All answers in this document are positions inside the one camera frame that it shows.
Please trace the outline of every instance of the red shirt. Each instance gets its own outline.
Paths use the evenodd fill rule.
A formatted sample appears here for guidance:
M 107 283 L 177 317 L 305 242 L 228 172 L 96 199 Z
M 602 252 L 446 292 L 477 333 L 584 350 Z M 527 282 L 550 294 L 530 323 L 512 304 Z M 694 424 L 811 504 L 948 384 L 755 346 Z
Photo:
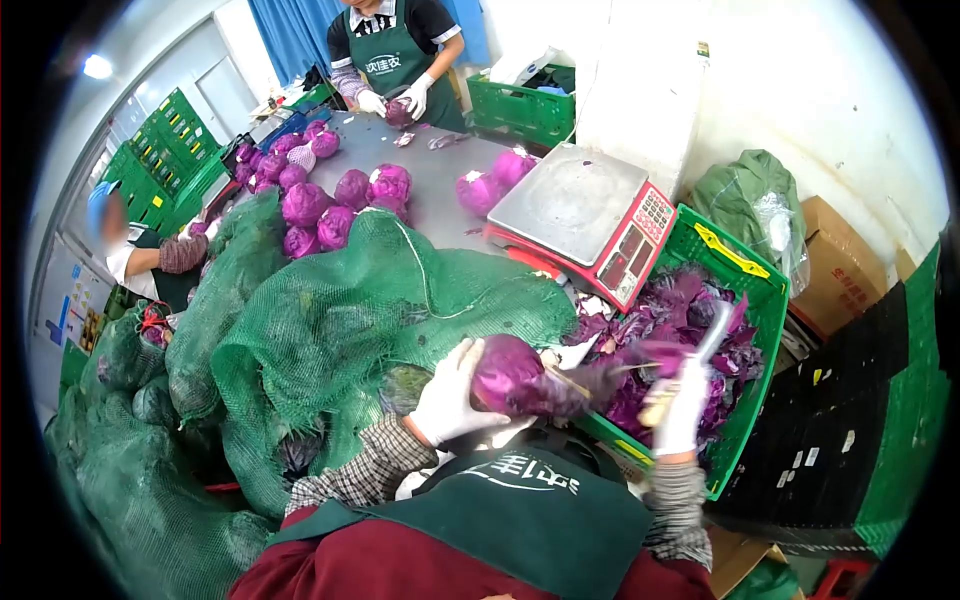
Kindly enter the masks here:
M 294 511 L 282 527 L 307 518 L 316 507 Z M 692 561 L 636 555 L 616 597 L 714 600 L 707 570 Z M 270 546 L 233 584 L 229 598 L 347 598 L 386 600 L 481 600 L 511 594 L 515 600 L 546 600 L 532 588 L 442 541 L 388 520 L 367 519 L 320 542 L 287 541 Z

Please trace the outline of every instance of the white collar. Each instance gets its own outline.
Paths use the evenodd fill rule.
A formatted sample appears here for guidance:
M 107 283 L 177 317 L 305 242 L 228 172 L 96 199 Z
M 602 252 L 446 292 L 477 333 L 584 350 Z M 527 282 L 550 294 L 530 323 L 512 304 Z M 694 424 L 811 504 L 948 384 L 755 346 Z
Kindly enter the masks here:
M 358 11 L 356 7 L 350 7 L 350 30 L 352 32 L 356 31 L 357 25 L 363 21 L 372 21 L 373 17 L 377 14 L 395 16 L 396 0 L 382 0 L 382 2 L 380 2 L 380 8 L 378 8 L 376 12 L 370 16 L 364 16 L 364 14 Z

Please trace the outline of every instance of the black shirt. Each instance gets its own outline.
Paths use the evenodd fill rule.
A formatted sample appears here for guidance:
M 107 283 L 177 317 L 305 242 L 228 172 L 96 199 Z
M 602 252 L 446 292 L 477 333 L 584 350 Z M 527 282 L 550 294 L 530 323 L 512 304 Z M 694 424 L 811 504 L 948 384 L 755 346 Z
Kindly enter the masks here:
M 382 31 L 394 27 L 396 24 L 396 2 L 395 0 L 384 0 L 380 4 L 379 11 L 373 15 L 376 23 L 372 20 L 363 19 L 357 23 L 352 35 L 360 34 L 367 36 L 374 31 Z M 460 33 L 460 26 L 457 25 L 450 13 L 447 12 L 440 0 L 406 0 L 404 19 L 407 25 L 407 31 L 410 37 L 414 39 L 423 53 L 427 56 L 437 53 L 437 45 L 441 44 L 451 37 Z M 330 50 L 330 63 L 333 68 L 351 64 L 350 43 L 347 37 L 347 26 L 344 23 L 343 14 L 337 15 L 330 23 L 330 28 L 326 30 L 326 45 Z

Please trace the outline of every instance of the blue curtain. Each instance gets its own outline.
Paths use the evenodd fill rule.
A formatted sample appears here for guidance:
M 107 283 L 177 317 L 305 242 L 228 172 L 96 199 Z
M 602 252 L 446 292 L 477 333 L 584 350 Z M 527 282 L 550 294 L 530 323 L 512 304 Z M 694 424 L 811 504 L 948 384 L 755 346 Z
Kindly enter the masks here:
M 340 0 L 247 0 L 280 83 L 288 85 L 318 65 L 329 75 L 326 30 L 347 7 Z M 463 29 L 466 48 L 455 64 L 488 64 L 487 30 L 479 0 L 441 0 Z

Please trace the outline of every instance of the metal table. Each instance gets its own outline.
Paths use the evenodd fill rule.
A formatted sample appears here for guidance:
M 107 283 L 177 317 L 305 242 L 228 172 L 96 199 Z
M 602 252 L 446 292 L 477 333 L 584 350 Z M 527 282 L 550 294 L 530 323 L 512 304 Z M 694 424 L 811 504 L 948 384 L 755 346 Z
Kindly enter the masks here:
M 366 113 L 335 110 L 327 125 L 340 134 L 340 149 L 330 158 L 318 158 L 317 166 L 307 175 L 327 194 L 333 195 L 337 181 L 349 169 L 360 169 L 369 175 L 384 162 L 398 164 L 410 171 L 413 179 L 407 205 L 410 222 L 435 248 L 505 254 L 501 248 L 485 242 L 479 233 L 464 235 L 465 231 L 484 226 L 486 220 L 463 210 L 454 193 L 457 179 L 473 169 L 491 169 L 504 146 L 471 137 L 455 146 L 431 151 L 426 147 L 428 141 L 451 132 L 416 125 L 410 130 L 416 134 L 413 141 L 398 148 L 394 140 L 400 132 L 380 117 Z

